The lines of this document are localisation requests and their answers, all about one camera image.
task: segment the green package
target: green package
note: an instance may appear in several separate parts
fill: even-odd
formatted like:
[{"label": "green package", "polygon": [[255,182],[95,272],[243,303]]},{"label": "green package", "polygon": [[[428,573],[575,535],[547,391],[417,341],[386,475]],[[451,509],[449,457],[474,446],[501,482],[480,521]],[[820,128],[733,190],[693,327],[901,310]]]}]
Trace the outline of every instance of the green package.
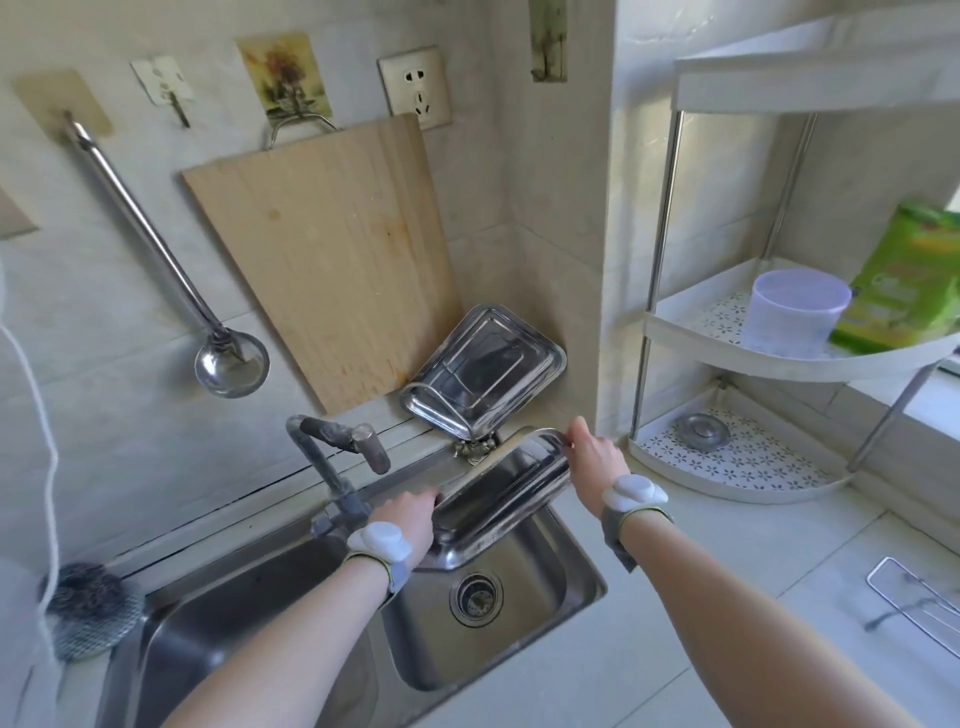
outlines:
[{"label": "green package", "polygon": [[960,317],[960,213],[900,204],[852,289],[830,335],[845,349],[888,352],[953,333]]}]

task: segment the faucet spout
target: faucet spout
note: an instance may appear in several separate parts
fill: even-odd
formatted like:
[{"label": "faucet spout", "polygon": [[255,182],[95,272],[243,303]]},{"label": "faucet spout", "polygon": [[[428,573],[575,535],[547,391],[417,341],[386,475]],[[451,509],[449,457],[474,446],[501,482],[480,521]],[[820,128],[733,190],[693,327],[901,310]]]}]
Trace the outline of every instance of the faucet spout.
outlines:
[{"label": "faucet spout", "polygon": [[341,477],[336,468],[330,465],[317,440],[337,449],[363,455],[373,472],[382,475],[390,469],[390,456],[381,445],[373,427],[366,424],[345,427],[327,420],[318,420],[316,417],[294,415],[287,420],[287,434],[324,479],[330,494],[342,511],[354,516],[370,514],[370,509],[357,495],[349,480]]}]

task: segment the kitchen sink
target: kitchen sink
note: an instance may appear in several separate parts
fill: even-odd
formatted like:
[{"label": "kitchen sink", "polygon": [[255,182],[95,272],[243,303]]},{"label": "kitchen sink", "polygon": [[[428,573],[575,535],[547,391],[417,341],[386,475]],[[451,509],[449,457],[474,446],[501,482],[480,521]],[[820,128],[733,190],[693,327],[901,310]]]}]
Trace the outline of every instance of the kitchen sink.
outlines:
[{"label": "kitchen sink", "polygon": [[[362,491],[372,504],[441,487],[469,465],[451,449]],[[98,728],[158,728],[213,669],[333,573],[346,555],[301,519],[147,597],[114,648]],[[606,593],[549,508],[454,571],[415,572],[372,620],[318,728],[398,728],[422,716]]]}]

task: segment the drain strainer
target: drain strainer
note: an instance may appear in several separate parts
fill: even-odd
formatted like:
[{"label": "drain strainer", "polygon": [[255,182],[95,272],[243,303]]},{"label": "drain strainer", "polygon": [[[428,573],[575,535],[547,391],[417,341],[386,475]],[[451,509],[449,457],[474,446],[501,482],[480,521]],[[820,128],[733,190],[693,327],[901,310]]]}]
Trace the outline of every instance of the drain strainer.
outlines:
[{"label": "drain strainer", "polygon": [[450,611],[467,627],[490,624],[503,606],[503,585],[493,574],[472,573],[450,590]]}]

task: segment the faucet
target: faucet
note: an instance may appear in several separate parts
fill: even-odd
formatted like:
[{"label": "faucet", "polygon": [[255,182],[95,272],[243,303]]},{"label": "faucet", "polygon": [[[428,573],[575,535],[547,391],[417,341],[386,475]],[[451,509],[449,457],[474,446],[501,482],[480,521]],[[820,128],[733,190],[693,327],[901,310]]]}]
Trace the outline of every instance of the faucet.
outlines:
[{"label": "faucet", "polygon": [[[346,427],[316,417],[294,415],[287,420],[287,434],[324,479],[332,495],[332,500],[324,509],[325,516],[321,514],[314,520],[313,533],[319,535],[328,532],[336,521],[346,521],[347,525],[351,526],[365,522],[371,512],[370,507],[360,498],[350,481],[341,477],[330,465],[316,440],[337,449],[363,455],[371,470],[383,475],[390,470],[390,456],[376,436],[376,430],[367,424]],[[329,512],[330,505],[337,507],[342,518],[338,519]]]}]

